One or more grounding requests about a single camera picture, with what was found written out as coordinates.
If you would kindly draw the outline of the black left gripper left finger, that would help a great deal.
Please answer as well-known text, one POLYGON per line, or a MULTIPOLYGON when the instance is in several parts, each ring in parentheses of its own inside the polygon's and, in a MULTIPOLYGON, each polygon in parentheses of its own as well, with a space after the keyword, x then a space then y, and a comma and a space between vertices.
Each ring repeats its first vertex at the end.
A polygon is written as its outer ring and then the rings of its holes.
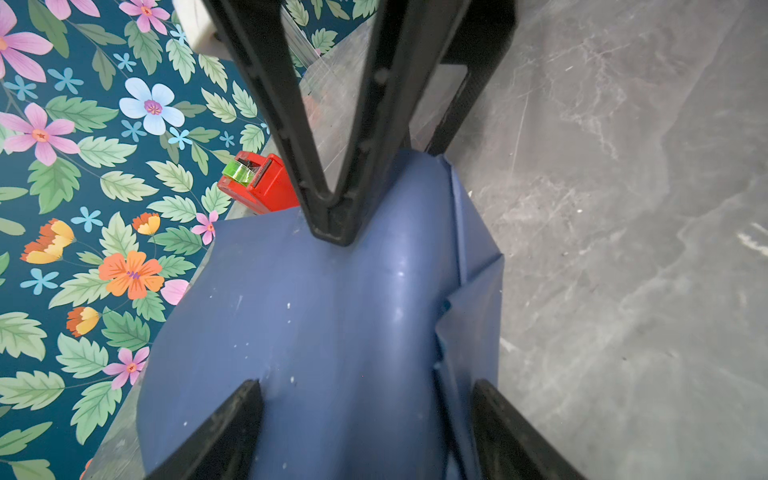
POLYGON ((264 401, 257 380, 244 381, 148 479, 247 479, 264 401))

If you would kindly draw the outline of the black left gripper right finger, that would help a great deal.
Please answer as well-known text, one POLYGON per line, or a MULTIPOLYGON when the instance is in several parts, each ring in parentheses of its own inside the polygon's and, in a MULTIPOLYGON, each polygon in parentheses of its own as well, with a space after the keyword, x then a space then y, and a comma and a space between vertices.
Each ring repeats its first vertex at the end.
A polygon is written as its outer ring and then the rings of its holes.
POLYGON ((584 480, 489 381, 472 390, 471 420, 484 479, 584 480))

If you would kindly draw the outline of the red tape dispenser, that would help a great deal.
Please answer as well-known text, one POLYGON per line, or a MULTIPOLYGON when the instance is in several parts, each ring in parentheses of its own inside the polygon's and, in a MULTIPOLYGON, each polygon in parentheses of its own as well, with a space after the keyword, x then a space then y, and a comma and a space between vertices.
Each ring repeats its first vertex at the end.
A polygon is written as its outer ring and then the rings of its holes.
POLYGON ((258 215, 300 206, 281 158, 241 151, 224 168, 218 188, 258 215))

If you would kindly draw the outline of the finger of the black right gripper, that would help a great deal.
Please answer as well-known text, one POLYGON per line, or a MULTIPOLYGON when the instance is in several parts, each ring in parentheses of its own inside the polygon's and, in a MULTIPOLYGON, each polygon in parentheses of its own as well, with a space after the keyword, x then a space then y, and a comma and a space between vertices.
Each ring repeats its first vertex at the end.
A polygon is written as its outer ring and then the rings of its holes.
POLYGON ((447 151, 475 102, 511 46, 517 25, 514 0, 473 0, 441 62, 467 72, 426 147, 437 156, 447 151))
POLYGON ((312 234, 351 244, 396 157, 418 101, 469 4, 382 1, 346 156, 329 187, 293 74, 276 1, 208 1, 217 33, 260 103, 312 234))

